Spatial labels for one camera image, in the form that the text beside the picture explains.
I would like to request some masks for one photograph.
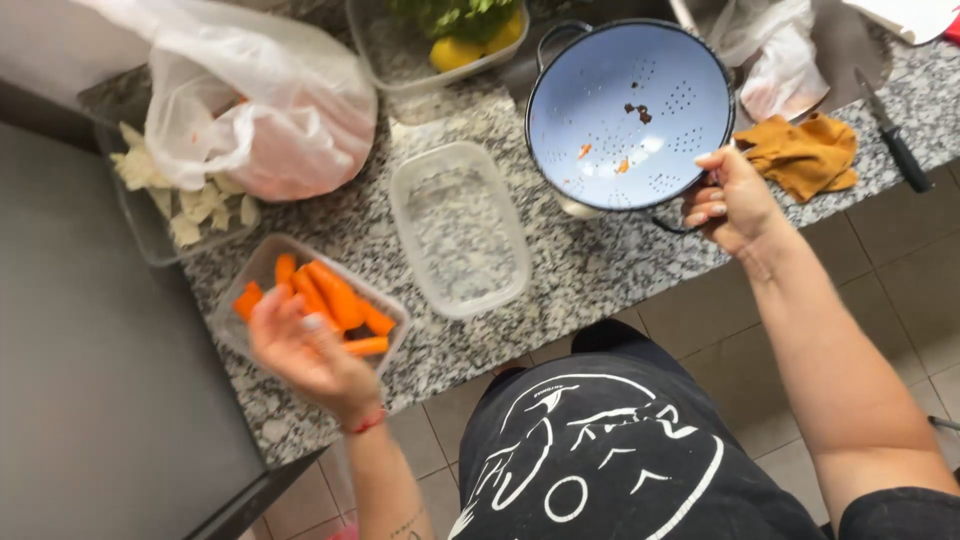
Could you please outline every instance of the knife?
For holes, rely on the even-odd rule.
[[[894,163],[897,164],[900,173],[906,179],[907,183],[910,184],[910,187],[913,187],[913,190],[917,193],[924,193],[932,189],[933,184],[926,179],[924,170],[920,168],[920,164],[917,163],[917,159],[913,157],[910,148],[907,147],[906,143],[903,142],[903,139],[900,137],[900,126],[894,124],[890,116],[887,115],[887,109],[883,107],[883,102],[880,101],[880,98],[876,97],[874,88],[870,86],[867,78],[863,76],[863,72],[858,68],[855,67],[853,69],[853,74],[856,76],[856,81],[860,84],[860,87],[863,88],[870,112],[874,115],[874,118],[876,118],[876,123],[880,125],[880,137],[883,138],[883,141],[887,143],[887,147],[890,148],[890,154],[893,155]]]

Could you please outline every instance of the yellow cloth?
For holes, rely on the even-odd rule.
[[[777,115],[733,134],[745,157],[760,176],[780,184],[798,203],[821,191],[838,191],[856,184],[851,169],[856,134],[840,120],[814,112],[799,126]]]

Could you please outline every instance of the lemon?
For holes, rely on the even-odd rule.
[[[454,37],[441,37],[430,49],[430,63],[438,71],[445,72],[478,61],[483,55],[483,45],[467,43]]]
[[[510,20],[493,35],[493,39],[484,46],[484,49],[488,55],[506,49],[520,39],[521,34],[523,34],[523,15],[520,14],[520,10],[516,10],[514,16],[510,17]]]

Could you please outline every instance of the kitchen counter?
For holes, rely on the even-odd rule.
[[[318,16],[348,41],[342,16]],[[937,41],[918,48],[891,43],[893,71],[877,94],[925,170],[960,156],[960,48]],[[267,205],[259,230],[184,264],[207,323],[220,296],[268,233],[288,233],[344,264],[405,304],[413,328],[384,375],[387,407],[398,411],[529,353],[594,321],[699,276],[729,258],[698,235],[676,236],[638,213],[580,221],[564,214],[527,154],[523,118],[491,74],[441,90],[432,101],[381,100],[372,155],[360,175],[337,191],[296,203]],[[859,136],[852,189],[794,204],[776,189],[797,227],[875,195],[901,178],[862,102],[832,114]],[[400,247],[388,183],[408,158],[441,144],[483,145],[512,191],[533,260],[527,293],[470,321],[452,321],[426,304]],[[218,343],[254,436],[270,466],[330,443],[329,418],[279,381]]]

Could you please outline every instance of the glass dish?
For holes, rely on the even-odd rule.
[[[230,208],[230,223],[226,231],[211,230],[209,221],[206,221],[200,226],[201,238],[199,242],[185,248],[178,248],[170,234],[169,222],[160,213],[147,190],[128,190],[113,168],[113,160],[110,159],[110,154],[114,152],[126,154],[129,150],[127,143],[120,135],[120,131],[99,123],[95,125],[93,130],[97,145],[104,155],[110,176],[113,178],[113,185],[116,187],[117,196],[120,199],[120,208],[127,216],[127,222],[133,231],[133,237],[136,238],[136,244],[140,247],[140,253],[143,254],[143,258],[151,266],[169,266],[185,258],[210,251],[231,240],[247,236],[259,225],[259,212],[256,221],[252,224],[244,225],[240,223],[238,207],[242,197],[231,197],[227,202]]]
[[[523,294],[530,252],[487,151],[453,142],[405,161],[390,184],[400,242],[423,295],[466,319]]]
[[[518,2],[523,33],[512,45],[463,67],[438,73],[430,63],[433,42],[411,25],[402,23],[386,0],[347,0],[347,19],[353,43],[373,83],[394,94],[411,95],[447,86],[508,61],[530,30],[526,4]]]
[[[410,313],[400,302],[373,288],[340,264],[324,257],[286,234],[275,233],[267,236],[250,255],[250,260],[244,265],[243,270],[237,274],[213,312],[213,320],[210,325],[213,334],[238,354],[253,361],[250,341],[247,336],[247,325],[233,311],[233,302],[243,294],[244,287],[248,282],[256,282],[263,291],[273,288],[276,282],[274,276],[276,258],[284,253],[289,253],[297,258],[298,265],[305,264],[313,259],[321,260],[330,267],[330,270],[343,278],[358,296],[396,321],[396,326],[387,335],[390,340],[390,349],[382,355],[365,356],[365,359],[376,369],[377,375],[381,375],[387,369],[387,365],[393,359],[396,351],[399,350],[400,343],[403,342],[403,338],[410,330]],[[349,332],[350,339],[370,336],[373,336],[373,333],[366,329]]]

